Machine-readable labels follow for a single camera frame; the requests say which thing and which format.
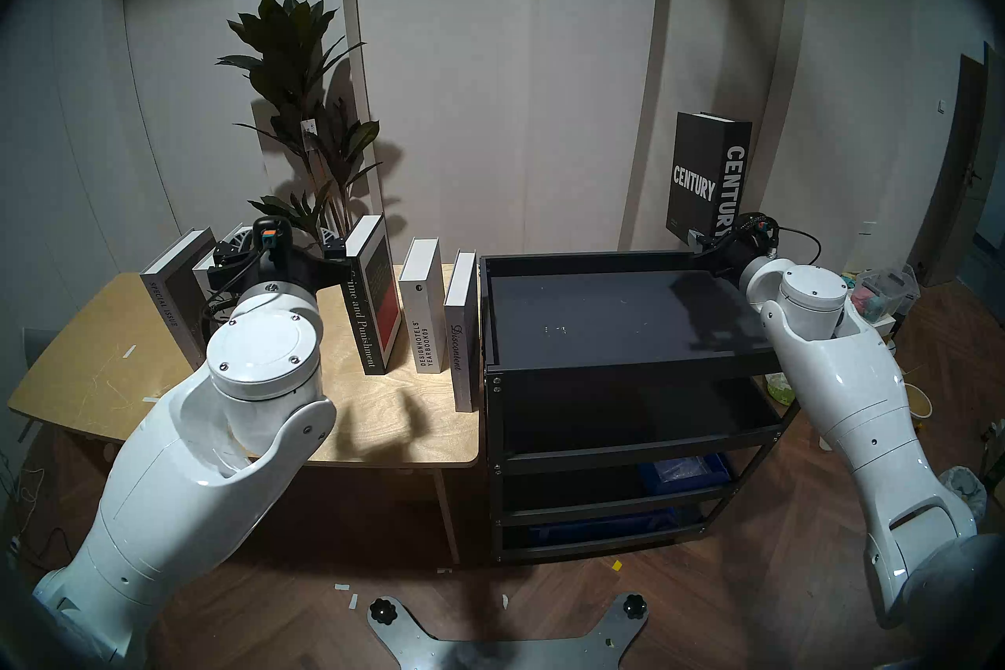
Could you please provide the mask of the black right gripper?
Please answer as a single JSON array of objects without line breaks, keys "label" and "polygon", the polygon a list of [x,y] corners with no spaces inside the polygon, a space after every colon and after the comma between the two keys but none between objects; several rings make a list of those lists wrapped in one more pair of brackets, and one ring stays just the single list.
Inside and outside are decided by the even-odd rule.
[{"label": "black right gripper", "polygon": [[739,281],[755,260],[779,257],[781,227],[761,212],[739,214],[724,236],[707,237],[689,229],[687,246],[692,254],[702,254],[702,269],[714,277]]}]

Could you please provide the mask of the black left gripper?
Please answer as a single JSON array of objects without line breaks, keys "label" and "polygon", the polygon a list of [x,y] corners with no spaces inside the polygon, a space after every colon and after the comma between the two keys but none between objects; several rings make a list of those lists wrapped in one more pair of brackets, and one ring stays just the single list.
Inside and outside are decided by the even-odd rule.
[{"label": "black left gripper", "polygon": [[352,279],[346,239],[319,228],[322,257],[294,245],[294,226],[283,216],[262,216],[252,226],[239,223],[213,249],[214,294],[238,295],[260,283],[284,282],[316,294]]}]

